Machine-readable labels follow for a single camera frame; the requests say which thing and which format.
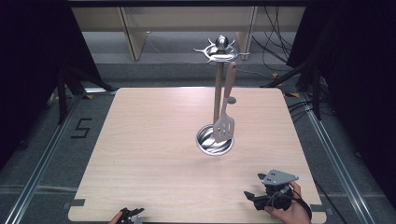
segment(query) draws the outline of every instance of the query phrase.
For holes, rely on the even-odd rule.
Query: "aluminum rail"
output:
[[[26,185],[24,186],[21,195],[10,209],[7,219],[5,221],[6,224],[17,224],[21,222],[21,219],[30,201],[32,201],[32,198],[35,195],[35,190],[37,189],[37,186],[40,183],[41,178],[43,177],[44,173],[47,170],[47,167],[50,164],[53,154],[55,153],[56,148],[63,137],[64,130],[67,127],[70,118],[73,114],[73,111],[77,107],[80,99],[81,99],[80,95],[76,95],[72,99],[72,102],[70,103],[68,108],[69,112],[67,113],[64,122],[62,122],[57,126],[54,134],[49,140],[49,144],[47,145],[43,155],[40,158],[40,161],[35,167],[35,170],[33,171]]]
[[[300,92],[300,95],[302,97],[302,101],[309,100],[309,97],[306,95],[305,92]],[[340,179],[340,182],[344,187],[344,190],[346,191],[346,195],[348,196],[353,208],[355,209],[356,214],[358,215],[359,220],[361,221],[361,223],[375,223],[374,217],[370,213],[366,201],[364,201],[356,184],[349,175],[347,168],[345,167],[342,159],[338,155],[338,152],[335,149],[335,146],[332,143],[330,136],[327,134],[322,122],[320,120],[317,120],[315,114],[311,110],[307,111],[307,113],[312,125],[315,128],[315,131],[318,134],[321,143],[324,146],[330,162],[332,163],[332,166],[338,175],[338,178]]]

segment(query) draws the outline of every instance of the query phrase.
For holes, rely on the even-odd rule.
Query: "finger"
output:
[[[111,219],[111,221],[108,224],[117,224],[117,222],[119,221],[119,219],[122,216],[122,212],[118,212],[113,219]]]
[[[274,209],[273,207],[270,206],[265,206],[264,210],[271,215],[272,219],[281,219],[282,220],[282,214],[281,211],[278,209]]]
[[[294,181],[291,181],[290,182],[290,185],[291,185],[291,187],[293,188],[293,190],[294,190],[294,192],[296,192],[297,194],[299,194],[299,195],[294,195],[294,197],[296,198],[296,197],[303,197],[302,195],[301,195],[301,187],[300,187],[300,185],[298,185],[296,182],[294,182]]]

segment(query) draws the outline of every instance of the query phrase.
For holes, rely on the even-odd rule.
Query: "human hand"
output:
[[[290,182],[293,188],[293,197],[301,197],[301,187],[295,182]],[[295,202],[291,201],[291,206],[288,210],[283,211],[281,209],[275,209],[274,207],[265,206],[264,210],[271,215],[271,218],[279,219],[284,224],[311,224],[311,220],[303,207]]]
[[[119,221],[119,219],[122,217],[122,212],[118,212],[113,219],[111,219],[111,221],[108,224],[117,224],[117,222]]]

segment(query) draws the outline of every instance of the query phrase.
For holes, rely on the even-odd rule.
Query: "gray floor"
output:
[[[219,35],[217,33],[149,33],[140,60],[132,62],[122,33],[84,34],[103,80],[115,87],[214,86],[215,66],[206,64],[207,59],[204,55],[192,49],[203,49],[208,45],[208,38],[214,41]],[[222,35],[234,39],[232,33]],[[255,34],[255,36],[265,43],[264,34]],[[292,43],[294,33],[285,33],[282,36]],[[285,57],[277,46],[271,45],[269,48]],[[254,42],[250,52],[247,61],[237,60],[239,71],[235,86],[259,88],[272,81],[274,74],[282,76],[287,72],[271,70],[267,66],[290,70],[279,59],[268,53],[262,57],[262,50]],[[279,88],[285,93],[294,93],[297,80],[298,76],[291,78]],[[21,223],[70,223],[65,205],[74,198],[113,98],[113,94],[101,93],[95,94],[91,99],[82,99],[78,102],[59,145],[50,158],[48,168],[40,179],[34,197],[24,212]],[[301,102],[302,99],[285,97],[285,101],[288,105],[293,105]],[[312,176],[331,198],[347,223],[361,223],[309,115],[304,111],[305,108],[301,107],[290,115],[294,120]],[[321,104],[321,112],[322,124],[358,187],[359,193],[367,203],[370,214],[375,218],[376,223],[395,223],[395,210],[372,179],[364,163],[353,154],[355,148],[332,109],[326,104]],[[41,118],[26,139],[28,148],[16,151],[1,171],[0,221],[6,219],[9,209],[18,199],[23,186],[29,181],[31,173],[57,128],[58,113],[56,100],[49,108],[43,109]],[[82,135],[81,130],[76,130],[81,119],[91,119],[81,122],[80,126],[90,129],[87,137],[72,138]],[[324,192],[321,190],[318,192],[328,211],[326,223],[342,223]]]

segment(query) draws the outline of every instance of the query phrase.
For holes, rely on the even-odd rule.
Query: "black curtain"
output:
[[[26,137],[68,64],[101,80],[65,4],[0,3],[0,168]]]
[[[320,30],[325,23],[319,25],[315,20],[323,16],[323,10],[311,7],[304,15],[303,23],[307,24],[302,24],[303,28],[313,25]],[[323,75],[335,112],[376,182],[396,208],[396,191],[391,184],[396,170],[395,15],[393,1],[346,1],[335,27],[338,36],[326,43],[331,50],[324,52],[324,59],[330,66]],[[297,34],[290,64],[303,62],[312,50],[316,39],[307,36],[310,34],[306,29]]]

